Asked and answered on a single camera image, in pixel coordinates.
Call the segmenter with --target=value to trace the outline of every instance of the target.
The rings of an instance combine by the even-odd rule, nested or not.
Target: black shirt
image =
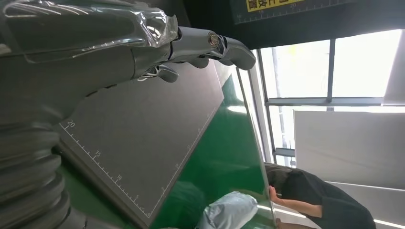
[[[282,187],[283,199],[322,205],[322,218],[305,215],[322,229],[376,229],[370,212],[343,190],[300,169]]]

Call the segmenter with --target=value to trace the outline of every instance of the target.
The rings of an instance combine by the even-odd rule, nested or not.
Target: robotic hand
[[[0,1],[0,228],[108,228],[70,207],[52,126],[101,88],[176,81],[167,62],[255,64],[239,41],[117,0]]]

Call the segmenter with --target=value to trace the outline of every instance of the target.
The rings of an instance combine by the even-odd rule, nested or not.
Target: screw
[[[219,43],[218,35],[211,33],[210,37],[209,37],[209,42],[210,42],[212,47],[218,46],[218,43]]]

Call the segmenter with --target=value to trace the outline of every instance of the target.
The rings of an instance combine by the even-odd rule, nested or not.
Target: person
[[[298,168],[265,163],[271,200],[322,229],[376,229],[370,212],[340,188]],[[276,221],[279,229],[311,229]]]

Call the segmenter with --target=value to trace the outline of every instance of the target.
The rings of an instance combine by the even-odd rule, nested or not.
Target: green table
[[[245,106],[236,97],[236,77],[223,86],[224,101],[206,129],[189,162],[163,204],[151,229],[175,227],[192,229],[203,209],[223,195],[241,191],[254,196],[260,205],[271,208],[262,173],[250,116],[228,109]],[[72,205],[88,215],[125,229],[134,229],[84,177],[66,161],[65,175]],[[273,213],[260,209],[244,228],[273,229]]]

